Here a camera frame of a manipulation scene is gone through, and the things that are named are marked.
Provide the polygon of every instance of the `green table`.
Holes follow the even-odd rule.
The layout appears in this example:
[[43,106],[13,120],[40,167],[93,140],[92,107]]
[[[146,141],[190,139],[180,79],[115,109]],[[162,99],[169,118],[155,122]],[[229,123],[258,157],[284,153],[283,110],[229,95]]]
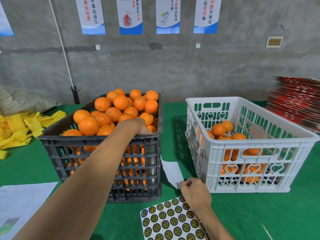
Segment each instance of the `green table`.
[[[71,113],[80,105],[61,105],[51,110]],[[177,161],[184,178],[196,177],[184,135],[186,103],[165,103],[164,130],[161,135],[162,157]],[[28,146],[9,149],[0,161],[0,186],[59,181],[41,142],[33,139]],[[212,208],[236,239],[318,239],[320,207],[320,165],[317,143],[291,185],[289,193],[217,193],[212,194]],[[181,195],[162,174],[162,197],[158,202]],[[91,240],[143,239],[139,212],[151,203],[109,203],[103,210]]]

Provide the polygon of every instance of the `stack of cardboard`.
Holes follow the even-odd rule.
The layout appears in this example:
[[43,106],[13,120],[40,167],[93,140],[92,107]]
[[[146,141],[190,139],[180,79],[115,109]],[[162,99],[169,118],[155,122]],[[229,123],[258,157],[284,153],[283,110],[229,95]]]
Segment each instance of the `stack of cardboard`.
[[276,88],[266,109],[310,131],[320,133],[320,80],[274,76]]

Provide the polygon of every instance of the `gray wall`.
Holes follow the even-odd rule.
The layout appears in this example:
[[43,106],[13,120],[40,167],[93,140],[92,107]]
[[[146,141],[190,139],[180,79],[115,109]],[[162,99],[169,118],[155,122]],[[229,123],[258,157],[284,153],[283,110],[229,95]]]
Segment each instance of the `gray wall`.
[[[217,34],[193,34],[196,0],[182,0],[180,34],[162,35],[155,0],[142,0],[144,35],[131,36],[120,35],[116,0],[102,0],[107,35],[96,36],[82,35],[75,0],[52,2],[82,103],[115,88],[154,89],[166,102],[261,100],[272,75],[319,78],[320,0],[222,0]],[[0,85],[73,103],[49,1],[1,3],[15,36],[0,38]],[[281,48],[264,48],[268,36],[284,36]]]

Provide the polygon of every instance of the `hand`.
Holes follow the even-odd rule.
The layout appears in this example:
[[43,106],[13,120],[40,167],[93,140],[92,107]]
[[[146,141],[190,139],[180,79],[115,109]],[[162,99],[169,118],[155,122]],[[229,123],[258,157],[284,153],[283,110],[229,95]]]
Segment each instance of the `hand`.
[[211,195],[205,183],[199,178],[191,177],[180,182],[181,192],[190,207],[198,210],[209,207],[211,209]]
[[129,127],[130,129],[135,130],[136,134],[140,135],[153,134],[152,131],[146,127],[146,121],[142,118],[125,120],[118,123],[116,127]]

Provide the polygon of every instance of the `poster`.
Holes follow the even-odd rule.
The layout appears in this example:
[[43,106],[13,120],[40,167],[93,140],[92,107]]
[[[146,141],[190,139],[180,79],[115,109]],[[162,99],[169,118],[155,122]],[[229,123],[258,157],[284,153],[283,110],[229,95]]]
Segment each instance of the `poster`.
[[197,0],[195,4],[194,34],[216,34],[221,0]]
[[105,35],[101,0],[75,0],[84,35]]
[[117,0],[121,35],[143,35],[141,0]]
[[155,0],[157,34],[180,33],[181,0]]
[[12,31],[6,13],[0,2],[0,37],[3,36],[14,36],[14,32]]

